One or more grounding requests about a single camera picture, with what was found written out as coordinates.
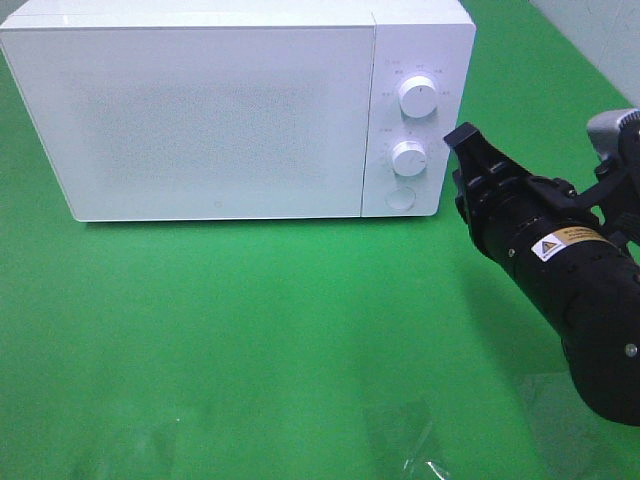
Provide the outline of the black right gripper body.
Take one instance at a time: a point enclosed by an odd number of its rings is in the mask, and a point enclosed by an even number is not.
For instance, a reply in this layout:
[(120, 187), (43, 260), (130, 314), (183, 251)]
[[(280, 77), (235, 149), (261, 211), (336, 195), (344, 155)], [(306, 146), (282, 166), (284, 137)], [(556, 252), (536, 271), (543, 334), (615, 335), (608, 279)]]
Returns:
[(480, 253), (499, 265), (587, 265), (608, 257), (591, 214), (561, 212), (544, 197), (559, 191), (556, 182), (504, 173), (454, 172), (456, 206)]

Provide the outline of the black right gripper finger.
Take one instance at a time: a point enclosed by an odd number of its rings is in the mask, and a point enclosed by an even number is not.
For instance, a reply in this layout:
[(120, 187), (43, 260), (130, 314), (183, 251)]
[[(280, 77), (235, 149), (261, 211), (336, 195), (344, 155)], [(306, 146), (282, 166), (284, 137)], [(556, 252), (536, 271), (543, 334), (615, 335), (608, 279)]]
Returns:
[(497, 183), (513, 175), (513, 161), (469, 122), (445, 135), (444, 142), (456, 154), (465, 183)]

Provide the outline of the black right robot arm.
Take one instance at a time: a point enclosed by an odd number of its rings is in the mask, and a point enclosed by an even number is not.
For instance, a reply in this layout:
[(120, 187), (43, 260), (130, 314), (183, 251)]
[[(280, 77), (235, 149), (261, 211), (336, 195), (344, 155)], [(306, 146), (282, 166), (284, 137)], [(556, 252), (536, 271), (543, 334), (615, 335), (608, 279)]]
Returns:
[(476, 248), (497, 263), (558, 333), (575, 388), (601, 417), (639, 422), (639, 115), (592, 124), (601, 156), (583, 193), (532, 174), (472, 124), (446, 144), (457, 209)]

